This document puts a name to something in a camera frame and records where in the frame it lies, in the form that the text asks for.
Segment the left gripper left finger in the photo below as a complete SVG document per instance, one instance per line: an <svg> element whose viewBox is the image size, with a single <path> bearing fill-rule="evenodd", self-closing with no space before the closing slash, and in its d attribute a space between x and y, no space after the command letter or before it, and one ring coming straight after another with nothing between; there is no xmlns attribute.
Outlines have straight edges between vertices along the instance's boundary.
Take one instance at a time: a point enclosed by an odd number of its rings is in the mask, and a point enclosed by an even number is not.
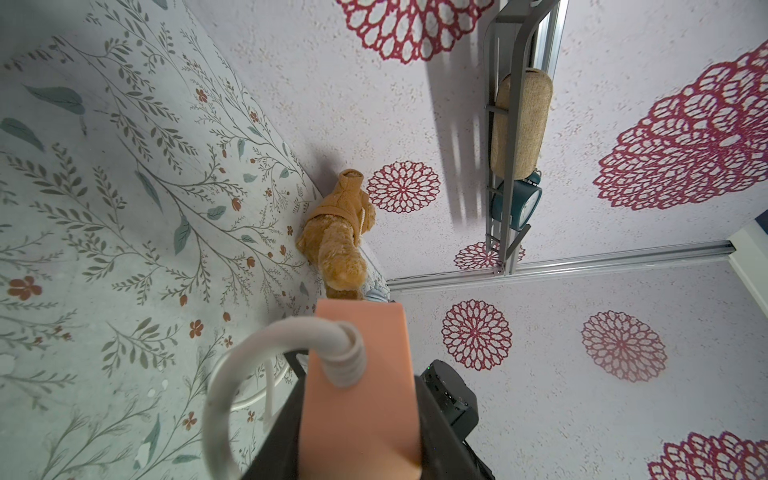
<svg viewBox="0 0 768 480"><path fill-rule="evenodd" d="M283 404L281 412L266 439L243 474L243 480L298 479L298 441L305 392L306 368L301 356L308 360L307 350L287 353L287 363L298 381Z"/></svg>

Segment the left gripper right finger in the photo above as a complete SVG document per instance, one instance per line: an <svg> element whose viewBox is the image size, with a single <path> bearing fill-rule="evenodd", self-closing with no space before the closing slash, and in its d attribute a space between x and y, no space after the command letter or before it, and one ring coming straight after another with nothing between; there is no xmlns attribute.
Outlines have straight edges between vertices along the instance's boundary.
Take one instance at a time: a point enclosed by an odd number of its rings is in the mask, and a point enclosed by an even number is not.
<svg viewBox="0 0 768 480"><path fill-rule="evenodd" d="M422 446L420 479L494 479L490 468L459 441L426 384L415 377Z"/></svg>

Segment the pink power strip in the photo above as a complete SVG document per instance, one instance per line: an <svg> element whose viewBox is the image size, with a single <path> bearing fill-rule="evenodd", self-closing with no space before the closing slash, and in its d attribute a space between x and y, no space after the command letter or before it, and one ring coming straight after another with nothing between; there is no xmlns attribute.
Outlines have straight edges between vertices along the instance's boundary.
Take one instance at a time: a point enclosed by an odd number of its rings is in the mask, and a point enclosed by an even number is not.
<svg viewBox="0 0 768 480"><path fill-rule="evenodd" d="M365 364L337 387L322 357L309 356L298 437L301 479L418 479L421 436L404 308L321 300L318 317L354 328Z"/></svg>

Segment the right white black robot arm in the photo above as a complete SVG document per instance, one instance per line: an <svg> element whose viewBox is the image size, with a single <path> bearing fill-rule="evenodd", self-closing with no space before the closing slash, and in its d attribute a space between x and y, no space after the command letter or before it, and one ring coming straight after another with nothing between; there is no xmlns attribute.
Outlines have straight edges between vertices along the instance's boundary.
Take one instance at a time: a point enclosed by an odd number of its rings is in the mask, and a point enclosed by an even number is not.
<svg viewBox="0 0 768 480"><path fill-rule="evenodd" d="M477 397L458 372L434 360L421 374L439 410L459 441L465 441L479 423Z"/></svg>

